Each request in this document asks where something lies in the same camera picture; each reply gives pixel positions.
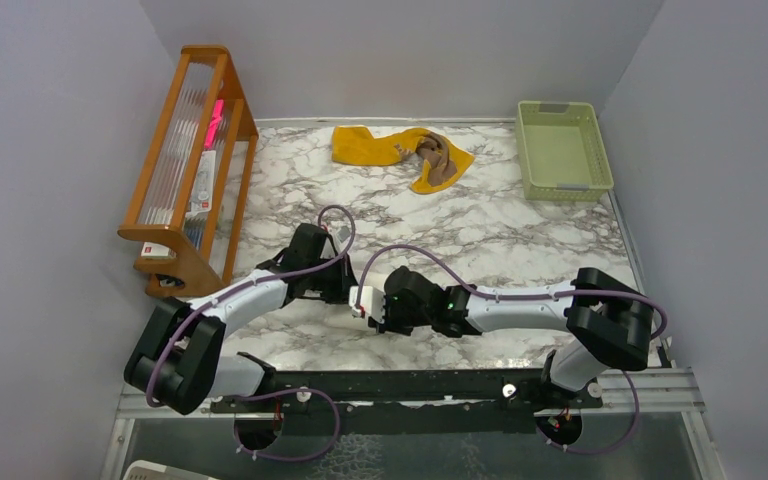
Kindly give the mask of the yellow brown towel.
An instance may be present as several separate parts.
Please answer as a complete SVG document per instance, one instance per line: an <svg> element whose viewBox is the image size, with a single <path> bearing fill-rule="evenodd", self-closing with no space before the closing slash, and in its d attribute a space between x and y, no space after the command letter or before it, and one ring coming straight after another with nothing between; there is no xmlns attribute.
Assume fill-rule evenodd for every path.
<svg viewBox="0 0 768 480"><path fill-rule="evenodd" d="M375 137L365 126L337 126L331 142L332 160L339 164L388 167L418 161L419 176L411 190L421 195L451 187L474 162L471 153L447 137L420 127Z"/></svg>

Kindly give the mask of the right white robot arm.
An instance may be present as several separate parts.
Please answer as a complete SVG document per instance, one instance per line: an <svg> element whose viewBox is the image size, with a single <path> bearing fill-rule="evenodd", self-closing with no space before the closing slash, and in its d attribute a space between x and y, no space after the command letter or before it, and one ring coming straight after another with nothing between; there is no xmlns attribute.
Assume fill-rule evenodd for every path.
<svg viewBox="0 0 768 480"><path fill-rule="evenodd" d="M554 330L572 335L552 351L537 380L539 398L560 407L606 370L639 372L648 365L655 308L610 275L582 268L542 288L441 287L400 267L383 287L354 286L355 316L378 333L411 335L419 327L450 338L501 330Z"/></svg>

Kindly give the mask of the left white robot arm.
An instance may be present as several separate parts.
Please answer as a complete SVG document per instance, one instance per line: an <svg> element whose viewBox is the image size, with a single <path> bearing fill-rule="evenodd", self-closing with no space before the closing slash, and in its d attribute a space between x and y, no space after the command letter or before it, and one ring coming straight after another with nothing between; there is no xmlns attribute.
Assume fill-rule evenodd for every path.
<svg viewBox="0 0 768 480"><path fill-rule="evenodd" d="M160 300L123 372L149 405L187 415L205 400L236 395L250 410L273 401L274 369L250 354L221 354L224 341L253 320L297 299L347 302L357 280L348 249L353 233L299 225L287 247L242 280L205 297Z"/></svg>

